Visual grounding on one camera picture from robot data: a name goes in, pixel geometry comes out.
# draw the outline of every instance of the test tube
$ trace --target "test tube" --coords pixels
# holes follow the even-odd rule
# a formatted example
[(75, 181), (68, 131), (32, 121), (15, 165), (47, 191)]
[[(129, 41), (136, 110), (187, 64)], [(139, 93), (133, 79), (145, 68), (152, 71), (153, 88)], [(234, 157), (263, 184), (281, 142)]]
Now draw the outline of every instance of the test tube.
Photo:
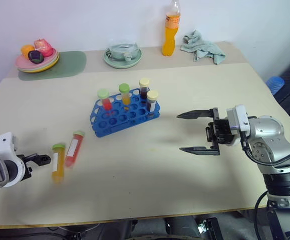
[(64, 179), (65, 145), (53, 145), (53, 173), (51, 175), (54, 183), (59, 184)]
[(129, 85), (126, 83), (122, 83), (119, 85), (119, 92), (121, 94), (121, 99), (123, 101), (124, 110), (128, 111), (127, 105), (130, 104), (130, 97), (129, 97)]
[(85, 133), (82, 131), (75, 131), (73, 133), (73, 139), (71, 140), (65, 160), (66, 167), (71, 167), (75, 163), (84, 136)]
[(109, 111), (113, 108), (109, 100), (109, 92), (107, 89), (103, 89), (103, 88), (99, 89), (99, 91), (97, 92), (97, 95), (101, 99), (104, 110)]
[(149, 91), (149, 82), (150, 79), (142, 78), (139, 80), (139, 94), (141, 99), (147, 99), (147, 92)]
[(150, 90), (147, 93), (147, 105), (146, 108), (149, 111), (149, 116), (152, 117), (156, 107), (156, 100), (158, 98), (158, 92), (155, 90)]

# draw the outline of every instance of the bottle cap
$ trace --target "bottle cap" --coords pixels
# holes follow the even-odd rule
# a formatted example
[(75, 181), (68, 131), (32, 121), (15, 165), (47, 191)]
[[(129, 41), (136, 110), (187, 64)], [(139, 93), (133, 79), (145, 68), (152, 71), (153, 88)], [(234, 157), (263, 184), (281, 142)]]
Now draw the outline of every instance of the bottle cap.
[(158, 92), (155, 91), (155, 90), (150, 90), (150, 91), (148, 91), (148, 93), (147, 93), (147, 98), (148, 98), (149, 100), (152, 100), (152, 101), (157, 100), (157, 98), (158, 98)]
[(145, 78), (145, 77), (143, 77), (139, 80), (139, 86), (142, 88), (148, 87), (149, 83), (150, 83), (150, 79)]
[(85, 133), (83, 131), (75, 131), (73, 133), (73, 135), (80, 135), (80, 136), (84, 137), (85, 136)]
[(100, 99), (106, 99), (109, 97), (109, 92), (107, 89), (102, 88), (98, 90), (97, 95)]
[(65, 146), (64, 144), (59, 143), (59, 144), (55, 144), (55, 145), (53, 145), (53, 149), (56, 149), (56, 148), (62, 148), (62, 149), (65, 149), (66, 146)]
[(119, 92), (122, 94), (128, 93), (129, 92), (129, 85), (126, 83), (122, 83), (119, 85)]

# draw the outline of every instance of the gray cloth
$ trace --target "gray cloth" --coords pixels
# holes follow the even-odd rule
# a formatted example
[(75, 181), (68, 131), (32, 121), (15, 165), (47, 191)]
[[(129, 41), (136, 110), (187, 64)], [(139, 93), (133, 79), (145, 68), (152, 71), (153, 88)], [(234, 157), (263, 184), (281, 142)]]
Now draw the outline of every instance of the gray cloth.
[(184, 36), (184, 44), (180, 50), (195, 53), (194, 62), (199, 59), (208, 57), (213, 58), (215, 64), (220, 64), (226, 57), (226, 54), (214, 43), (202, 39), (199, 31)]

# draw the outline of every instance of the table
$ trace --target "table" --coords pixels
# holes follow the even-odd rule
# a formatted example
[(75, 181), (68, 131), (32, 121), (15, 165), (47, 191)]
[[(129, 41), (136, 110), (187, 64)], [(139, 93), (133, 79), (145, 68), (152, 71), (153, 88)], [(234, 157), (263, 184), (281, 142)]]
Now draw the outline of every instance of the table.
[[(176, 51), (163, 57), (159, 48), (144, 48), (130, 69), (113, 69), (101, 51), (87, 52), (83, 73), (74, 77), (21, 81), (12, 70), (0, 84), (0, 134), (19, 139), (18, 154), (49, 154), (53, 144), (70, 144), (83, 130), (79, 158), (66, 169), (61, 185), (51, 180), (51, 165), (33, 167), (33, 176), (0, 189), (0, 228), (90, 224), (127, 218), (183, 216), (252, 208), (265, 185), (256, 164), (239, 145), (220, 146), (220, 156), (196, 156), (179, 147), (209, 146), (210, 118), (184, 120), (176, 115), (194, 109), (244, 104), (248, 115), (279, 119), (290, 142), (290, 117), (269, 89), (227, 42), (220, 65), (211, 59), (192, 62)], [(89, 116), (97, 90), (118, 91), (120, 83), (138, 87), (151, 78), (159, 91), (160, 117), (97, 138)]]

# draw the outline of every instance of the blue test tube rack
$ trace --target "blue test tube rack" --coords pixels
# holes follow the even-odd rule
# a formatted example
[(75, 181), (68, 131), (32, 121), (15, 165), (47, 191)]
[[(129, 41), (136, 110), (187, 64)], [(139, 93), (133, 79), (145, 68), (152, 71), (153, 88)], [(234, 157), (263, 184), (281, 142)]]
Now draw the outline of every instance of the blue test tube rack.
[(158, 102), (155, 111), (149, 112), (146, 109), (147, 100), (140, 98), (139, 88), (130, 90), (129, 95), (128, 106), (123, 105), (120, 94), (110, 96), (113, 108), (109, 111), (104, 110), (100, 99), (95, 102), (90, 123), (97, 137), (101, 138), (159, 117)]

